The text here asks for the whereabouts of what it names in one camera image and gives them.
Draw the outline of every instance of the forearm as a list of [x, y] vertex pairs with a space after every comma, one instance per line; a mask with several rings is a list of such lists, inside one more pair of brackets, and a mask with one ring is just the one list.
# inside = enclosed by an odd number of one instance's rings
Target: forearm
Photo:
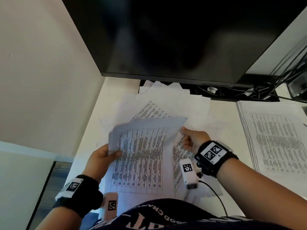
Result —
[[239, 160], [227, 160], [217, 179], [248, 218], [293, 229], [307, 226], [305, 199]]
[[36, 230], [78, 230], [81, 222], [81, 217], [73, 210], [57, 207], [48, 214]]

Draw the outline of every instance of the desk surface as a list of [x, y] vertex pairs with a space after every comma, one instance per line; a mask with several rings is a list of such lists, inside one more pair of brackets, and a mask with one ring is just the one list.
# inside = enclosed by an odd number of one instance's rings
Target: desk surface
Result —
[[[139, 84], [140, 80], [115, 77], [105, 78], [67, 180], [82, 173], [89, 156], [97, 149], [96, 145], [98, 142], [108, 143], [108, 135], [100, 130], [99, 119], [112, 114], [112, 104], [120, 101], [122, 94], [138, 93]], [[211, 100], [210, 105], [209, 114], [217, 120], [226, 122], [220, 139], [234, 150], [243, 163], [252, 168], [251, 157], [236, 103]], [[220, 198], [225, 205], [228, 215], [242, 215], [243, 213], [224, 188], [222, 188], [222, 192], [223, 195]], [[217, 197], [202, 198], [200, 207], [216, 216], [225, 215], [224, 209]]]

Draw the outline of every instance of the monitor screen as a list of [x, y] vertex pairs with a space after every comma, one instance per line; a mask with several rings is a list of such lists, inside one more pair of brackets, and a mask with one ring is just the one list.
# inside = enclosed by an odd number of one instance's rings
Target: monitor screen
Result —
[[63, 2], [102, 75], [222, 85], [237, 83], [306, 6], [255, 0]]

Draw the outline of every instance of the white wall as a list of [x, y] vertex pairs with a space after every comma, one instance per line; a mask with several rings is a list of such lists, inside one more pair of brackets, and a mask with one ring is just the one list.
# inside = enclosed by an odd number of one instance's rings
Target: white wall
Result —
[[26, 229], [53, 159], [0, 150], [1, 229]]
[[[299, 45], [296, 53], [303, 49], [303, 47], [307, 44], [307, 7], [259, 57], [259, 59], [247, 71], [247, 73], [271, 73], [274, 67], [278, 65], [283, 57], [292, 48], [294, 48], [298, 42]], [[280, 75], [294, 57], [295, 55], [289, 59], [289, 61], [278, 71], [278, 73], [276, 73], [276, 75]]]
[[61, 0], [0, 0], [0, 141], [75, 155], [103, 77]]

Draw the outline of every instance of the stack of papers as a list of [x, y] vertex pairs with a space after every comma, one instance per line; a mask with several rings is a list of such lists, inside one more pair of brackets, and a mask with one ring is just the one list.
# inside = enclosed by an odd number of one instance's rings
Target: stack of papers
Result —
[[[157, 121], [155, 119], [167, 119], [167, 122], [163, 123], [164, 127], [167, 127], [168, 124], [173, 123], [171, 121], [173, 118], [171, 117], [180, 116], [185, 117], [186, 122], [175, 121], [176, 124], [180, 123], [182, 126], [184, 123], [183, 125], [189, 129], [206, 130], [214, 138], [218, 135], [223, 124], [208, 116], [209, 108], [210, 98], [202, 97], [201, 95], [190, 95], [189, 90], [182, 89], [178, 83], [167, 86], [158, 81], [155, 83], [146, 81], [144, 86], [140, 87], [139, 94], [124, 95], [121, 102], [113, 104], [114, 114], [100, 120], [102, 131], [111, 133], [109, 135], [110, 150], [121, 149], [122, 151], [126, 151], [126, 153], [123, 153], [121, 158], [113, 162], [110, 166], [105, 176], [105, 188], [103, 192], [118, 192], [118, 214], [147, 200], [164, 197], [181, 200], [185, 198], [187, 189], [183, 184], [179, 161], [184, 158], [194, 160], [194, 155], [183, 148], [182, 140], [184, 135], [180, 134], [177, 129], [178, 133], [172, 136], [174, 140], [169, 144], [170, 147], [168, 145], [154, 147], [156, 159], [150, 159], [148, 157], [151, 154], [148, 151], [150, 145], [148, 142], [149, 138], [142, 138], [143, 135], [140, 137], [139, 134], [143, 132], [145, 135], [148, 135], [158, 132], [157, 136], [160, 139], [157, 138], [156, 140], [161, 142], [161, 137], [166, 137], [166, 135], [161, 133], [163, 126], [160, 120]], [[146, 119], [150, 119], [150, 121], [134, 123], [136, 120]], [[123, 123], [128, 124], [113, 128]], [[178, 125], [172, 125], [168, 129], [171, 129], [171, 127], [176, 129]], [[132, 145], [131, 142], [138, 144], [138, 150], [140, 151], [138, 156], [143, 160], [142, 164], [140, 164], [140, 161], [131, 163], [132, 160], [128, 158], [129, 147]], [[161, 181], [157, 182], [155, 180], [153, 182], [153, 176], [155, 174], [157, 175], [157, 170], [161, 172], [161, 176], [156, 176], [155, 179], [161, 178]], [[162, 185], [162, 189], [157, 190], [156, 193], [156, 190], [153, 191], [153, 189], [157, 188], [153, 188], [153, 186], [157, 186], [158, 183]]]
[[307, 127], [301, 106], [239, 101], [237, 108], [254, 169], [307, 197]]

